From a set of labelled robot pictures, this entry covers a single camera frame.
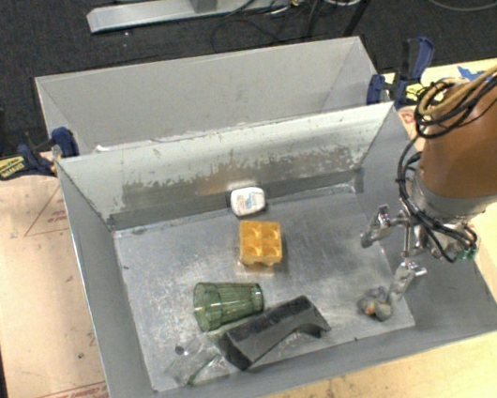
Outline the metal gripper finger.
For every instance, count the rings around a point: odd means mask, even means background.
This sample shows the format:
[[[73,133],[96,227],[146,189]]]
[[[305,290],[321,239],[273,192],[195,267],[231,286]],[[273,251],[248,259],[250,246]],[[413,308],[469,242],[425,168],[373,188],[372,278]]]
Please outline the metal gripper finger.
[[[425,276],[427,269],[418,265],[417,262],[404,259],[394,273],[394,277],[388,288],[388,303],[396,304],[407,291],[415,277]]]
[[[392,229],[389,216],[389,206],[382,205],[370,218],[365,231],[360,234],[361,246],[368,248],[381,239],[388,237]]]

